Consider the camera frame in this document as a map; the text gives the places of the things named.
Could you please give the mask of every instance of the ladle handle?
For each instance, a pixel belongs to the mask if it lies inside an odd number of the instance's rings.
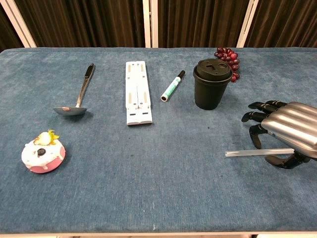
[[[80,91],[80,94],[79,94],[78,99],[77,99],[77,104],[76,104],[77,108],[79,108],[81,105],[81,101],[83,100],[83,96],[85,94],[88,83],[94,74],[94,70],[95,70],[95,65],[92,63],[89,65],[89,67],[85,73],[84,83],[83,83],[83,86],[81,87],[81,91]]]

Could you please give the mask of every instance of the white plastic stand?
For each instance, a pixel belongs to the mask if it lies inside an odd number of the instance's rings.
[[[125,106],[127,108],[127,125],[153,122],[144,61],[131,61],[125,65]]]

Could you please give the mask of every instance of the grape bunch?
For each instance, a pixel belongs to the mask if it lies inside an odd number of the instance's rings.
[[[238,78],[240,78],[240,75],[236,73],[236,71],[239,69],[240,63],[237,53],[234,53],[234,51],[230,48],[218,47],[217,52],[214,53],[214,56],[230,65],[233,71],[231,82],[235,82]]]

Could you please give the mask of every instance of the metal ladle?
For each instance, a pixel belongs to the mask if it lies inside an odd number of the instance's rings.
[[[81,115],[81,114],[84,114],[86,112],[87,108],[81,108],[80,105],[81,105],[81,102],[83,100],[83,96],[84,96],[86,88],[87,88],[87,86],[89,84],[89,81],[90,81],[90,79],[93,76],[94,70],[95,70],[95,65],[92,63],[87,68],[87,71],[86,71],[86,74],[85,74],[85,78],[84,78],[84,83],[83,83],[83,86],[81,88],[80,94],[78,96],[76,106],[75,107],[54,108],[55,112],[57,112],[58,114],[61,114],[63,116]]]

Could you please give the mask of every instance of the white icing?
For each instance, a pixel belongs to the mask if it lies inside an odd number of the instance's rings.
[[[41,166],[43,169],[47,170],[47,164],[56,157],[63,158],[60,155],[60,148],[63,146],[59,140],[55,139],[55,145],[35,145],[33,140],[30,143],[25,144],[25,147],[22,151],[21,158],[22,162],[26,165],[27,168],[32,166]],[[38,149],[45,149],[45,154],[38,157]]]

